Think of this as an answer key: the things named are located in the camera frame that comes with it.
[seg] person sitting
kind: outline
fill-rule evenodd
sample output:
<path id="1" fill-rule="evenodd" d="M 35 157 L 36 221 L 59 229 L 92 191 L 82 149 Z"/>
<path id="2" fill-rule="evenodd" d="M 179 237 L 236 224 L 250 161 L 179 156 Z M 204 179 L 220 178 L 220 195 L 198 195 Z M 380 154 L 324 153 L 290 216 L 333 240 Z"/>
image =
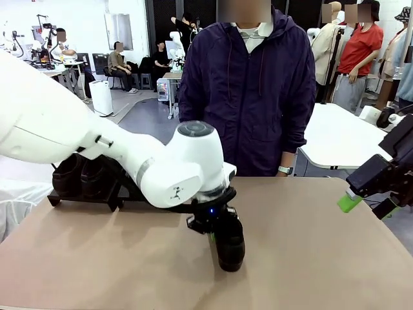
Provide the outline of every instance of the person sitting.
<path id="1" fill-rule="evenodd" d="M 54 46 L 59 44 L 55 47 L 52 51 L 52 56 L 54 59 L 60 60 L 76 60 L 76 47 L 73 43 L 69 42 L 66 38 L 66 31 L 63 28 L 57 28 L 57 41 Z"/>
<path id="2" fill-rule="evenodd" d="M 122 58 L 121 52 L 123 51 L 123 44 L 121 42 L 115 42 L 114 51 L 110 53 L 108 58 L 109 73 L 115 78 L 121 78 L 125 92 L 128 94 L 135 94 L 136 88 L 132 88 L 132 73 L 131 68 L 127 65 Z"/>
<path id="3" fill-rule="evenodd" d="M 165 43 L 163 41 L 156 42 L 157 51 L 153 56 L 155 67 L 152 71 L 152 84 L 155 87 L 154 92 L 157 92 L 156 82 L 161 79 L 165 73 L 170 71 L 169 64 L 171 59 L 168 59 L 168 53 L 165 49 Z"/>

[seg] chair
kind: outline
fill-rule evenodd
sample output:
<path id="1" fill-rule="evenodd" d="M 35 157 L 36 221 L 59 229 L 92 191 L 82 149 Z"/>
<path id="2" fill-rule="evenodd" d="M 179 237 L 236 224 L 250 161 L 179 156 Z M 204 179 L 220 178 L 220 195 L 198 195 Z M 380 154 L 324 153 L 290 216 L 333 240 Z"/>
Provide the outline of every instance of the chair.
<path id="1" fill-rule="evenodd" d="M 108 67 L 103 68 L 103 72 L 105 73 L 105 76 L 107 77 L 107 78 L 106 78 L 107 81 L 109 80 L 109 78 L 113 78 L 113 80 L 112 80 L 112 87 L 110 87 L 110 89 L 114 89 L 114 86 L 115 86 L 115 78 L 116 78 L 116 77 L 110 74 Z M 120 77 L 118 77 L 118 79 L 119 79 L 120 82 L 121 82 L 121 88 L 122 88 L 122 90 L 124 90 L 123 84 L 122 84 L 122 79 L 121 79 Z"/>

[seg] white mannequin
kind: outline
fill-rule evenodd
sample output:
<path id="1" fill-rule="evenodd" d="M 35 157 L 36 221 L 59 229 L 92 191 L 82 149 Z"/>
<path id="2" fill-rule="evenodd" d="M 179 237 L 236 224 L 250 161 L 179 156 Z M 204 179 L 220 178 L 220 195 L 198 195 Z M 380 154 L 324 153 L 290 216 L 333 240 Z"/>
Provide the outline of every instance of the white mannequin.
<path id="1" fill-rule="evenodd" d="M 311 47 L 316 61 L 316 81 L 318 85 L 326 85 L 327 73 L 334 50 L 335 38 L 337 36 L 337 27 L 340 20 L 337 18 L 341 12 L 340 2 L 331 2 L 331 22 L 326 24 L 320 31 L 318 36 L 312 41 Z"/>

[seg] white shirt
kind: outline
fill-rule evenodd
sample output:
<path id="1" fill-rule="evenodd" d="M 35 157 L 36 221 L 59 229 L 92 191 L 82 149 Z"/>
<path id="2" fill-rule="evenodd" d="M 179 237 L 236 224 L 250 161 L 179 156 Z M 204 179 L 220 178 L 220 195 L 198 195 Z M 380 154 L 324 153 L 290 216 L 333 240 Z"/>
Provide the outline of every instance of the white shirt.
<path id="1" fill-rule="evenodd" d="M 255 47 L 260 45 L 266 37 L 269 37 L 274 29 L 272 21 L 271 23 L 261 23 L 258 27 L 252 29 L 240 29 L 236 23 L 231 23 L 231 25 L 237 27 L 239 34 L 241 34 L 241 37 L 244 39 L 249 54 L 251 54 Z"/>
<path id="2" fill-rule="evenodd" d="M 76 46 L 67 40 L 66 42 L 62 43 L 62 45 L 64 47 L 64 50 L 75 50 L 76 51 Z M 72 56 L 63 55 L 62 50 L 60 49 L 59 45 L 57 45 L 56 48 L 53 50 L 52 55 L 57 60 L 60 60 L 60 56 L 63 56 L 63 59 L 77 59 L 76 54 Z"/>

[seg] gray shorts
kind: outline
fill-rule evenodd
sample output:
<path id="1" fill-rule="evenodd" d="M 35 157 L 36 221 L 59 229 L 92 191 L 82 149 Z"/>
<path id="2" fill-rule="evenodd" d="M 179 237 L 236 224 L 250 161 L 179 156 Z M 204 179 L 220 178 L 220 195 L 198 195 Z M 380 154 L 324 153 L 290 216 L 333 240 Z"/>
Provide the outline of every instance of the gray shorts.
<path id="1" fill-rule="evenodd" d="M 353 84 L 348 81 L 348 76 L 340 74 L 337 77 L 336 86 L 334 87 L 332 102 L 343 109 L 354 113 L 363 98 L 366 90 L 367 77 L 358 77 Z"/>

